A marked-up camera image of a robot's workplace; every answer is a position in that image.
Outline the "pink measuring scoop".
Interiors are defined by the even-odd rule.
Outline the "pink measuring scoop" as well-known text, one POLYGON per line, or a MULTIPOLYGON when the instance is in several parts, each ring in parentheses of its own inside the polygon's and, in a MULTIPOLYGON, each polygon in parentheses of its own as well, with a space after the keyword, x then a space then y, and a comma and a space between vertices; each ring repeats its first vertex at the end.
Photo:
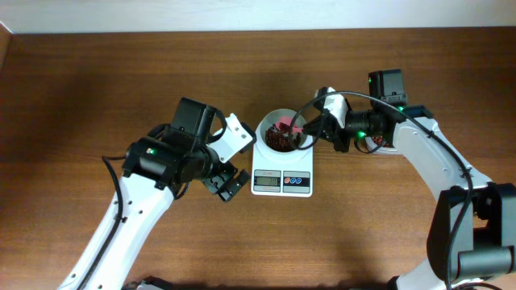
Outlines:
POLYGON ((278 119, 276 123, 276 127, 280 131, 289 132, 292 131, 295 134, 301 134, 302 128, 297 127, 295 124, 292 123, 293 119, 291 117, 282 116, 278 119))

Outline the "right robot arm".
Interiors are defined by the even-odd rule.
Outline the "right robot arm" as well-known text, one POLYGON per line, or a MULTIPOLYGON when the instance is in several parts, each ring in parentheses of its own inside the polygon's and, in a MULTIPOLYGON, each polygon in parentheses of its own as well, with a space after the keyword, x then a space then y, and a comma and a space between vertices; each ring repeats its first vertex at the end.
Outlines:
POLYGON ((404 156, 437 201, 427 257, 394 276, 390 289, 489 288, 489 280, 515 271, 515 186, 497 184, 476 170, 446 139, 433 114, 411 106, 399 69, 368 75, 370 110, 353 110, 351 92, 318 89, 310 105, 319 116, 307 135, 347 152, 365 136, 380 136, 404 156))

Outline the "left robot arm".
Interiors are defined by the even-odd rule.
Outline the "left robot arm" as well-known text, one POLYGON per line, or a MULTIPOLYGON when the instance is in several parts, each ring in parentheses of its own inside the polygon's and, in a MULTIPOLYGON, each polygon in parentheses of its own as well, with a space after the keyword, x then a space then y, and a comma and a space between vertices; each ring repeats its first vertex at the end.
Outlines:
POLYGON ((256 134, 235 114, 183 97, 173 120, 151 129, 120 156, 122 173, 103 156, 114 196, 62 289, 120 289, 148 235, 194 181, 224 202, 250 180, 231 163, 256 134))

